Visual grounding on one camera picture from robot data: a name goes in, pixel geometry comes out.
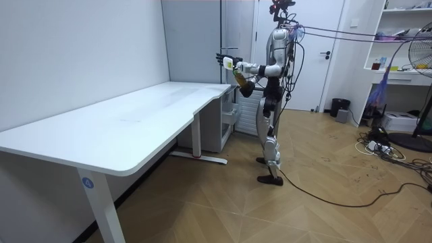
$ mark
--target robot leg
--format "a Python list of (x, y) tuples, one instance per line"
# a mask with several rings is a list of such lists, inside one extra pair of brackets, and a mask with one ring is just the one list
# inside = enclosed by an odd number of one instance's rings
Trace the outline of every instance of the robot leg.
[(263, 161), (268, 166), (270, 175), (259, 176), (257, 180), (265, 184), (283, 186), (284, 181), (280, 176), (277, 176), (277, 170), (280, 169), (281, 165), (279, 144), (277, 143), (276, 136), (272, 135), (271, 113), (265, 109), (266, 99), (266, 97), (261, 98), (258, 110), (256, 111), (256, 131), (263, 146)]

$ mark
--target doorframe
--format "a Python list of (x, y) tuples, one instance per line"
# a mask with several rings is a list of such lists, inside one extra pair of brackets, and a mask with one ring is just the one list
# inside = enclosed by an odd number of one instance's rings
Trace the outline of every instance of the doorframe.
[[(343, 28), (343, 23), (347, 21), (347, 8), (349, 6), (349, 2), (351, 0), (344, 0), (342, 3), (342, 10), (340, 12), (339, 17), (339, 23), (337, 23), (337, 30), (341, 31)], [(255, 47), (257, 44), (257, 41), (255, 39), (257, 29), (258, 29), (258, 19), (259, 19), (259, 0), (254, 0), (254, 22), (253, 22), (253, 29), (252, 29), (252, 49), (250, 50), (250, 61), (252, 63), (255, 63)], [(324, 87), (323, 92), (321, 93), (321, 100), (319, 101), (319, 112), (324, 112), (325, 108), (325, 100), (327, 99), (327, 94), (329, 92), (330, 88), (330, 80), (333, 77), (333, 72), (336, 68), (336, 58), (333, 58), (333, 56), (337, 56), (339, 53), (339, 47), (340, 47), (340, 40), (335, 40), (333, 44), (333, 50), (332, 55), (330, 59), (329, 69), (327, 70), (325, 80), (324, 80)]]

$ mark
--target humanoid robot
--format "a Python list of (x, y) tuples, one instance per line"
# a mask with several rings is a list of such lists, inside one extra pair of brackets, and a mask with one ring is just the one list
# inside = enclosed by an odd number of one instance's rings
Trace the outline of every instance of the humanoid robot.
[[(294, 21), (288, 20), (287, 9), (296, 3), (292, 0), (272, 1), (273, 5), (270, 7), (270, 14), (274, 14), (273, 21), (277, 22), (277, 28), (270, 34), (267, 42), (267, 64), (247, 63), (241, 57), (221, 54), (217, 54), (216, 58), (224, 68), (233, 70), (234, 76), (240, 85), (240, 92), (246, 98), (252, 94), (255, 84), (260, 79), (267, 79), (263, 98), (261, 98), (256, 112), (256, 130), (263, 146), (264, 157), (256, 158), (256, 161), (266, 164), (270, 175), (259, 176), (257, 180), (265, 184), (283, 186), (284, 181), (277, 175), (281, 165), (281, 155), (274, 128), (277, 124), (272, 124), (272, 116), (273, 119), (277, 119), (281, 110), (281, 100), (284, 95), (281, 79), (292, 78), (288, 73), (290, 63), (294, 60), (295, 44), (291, 35), (293, 26), (290, 25)], [(281, 10), (285, 13), (285, 18), (279, 16)], [(246, 80), (242, 73), (254, 76)]]

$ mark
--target desk top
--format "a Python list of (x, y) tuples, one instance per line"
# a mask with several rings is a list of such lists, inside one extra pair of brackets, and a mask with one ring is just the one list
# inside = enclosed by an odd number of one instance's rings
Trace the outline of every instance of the desk top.
[(0, 151), (128, 176), (229, 87), (165, 82), (0, 132)]

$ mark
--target floor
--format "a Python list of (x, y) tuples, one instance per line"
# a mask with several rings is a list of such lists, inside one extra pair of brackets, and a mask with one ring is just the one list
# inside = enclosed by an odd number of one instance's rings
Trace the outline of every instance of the floor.
[[(279, 143), (282, 171), (327, 200), (371, 202), (403, 182), (424, 184), (413, 171), (360, 154), (359, 132), (328, 114), (285, 111)], [(402, 152), (411, 161), (430, 155)], [(432, 242), (432, 196), (405, 188), (363, 209), (332, 206), (287, 182), (256, 181), (268, 172), (254, 162), (256, 138), (234, 134), (224, 151), (228, 165), (168, 157), (117, 210), (127, 243), (342, 243)], [(99, 231), (88, 241), (103, 242)]]

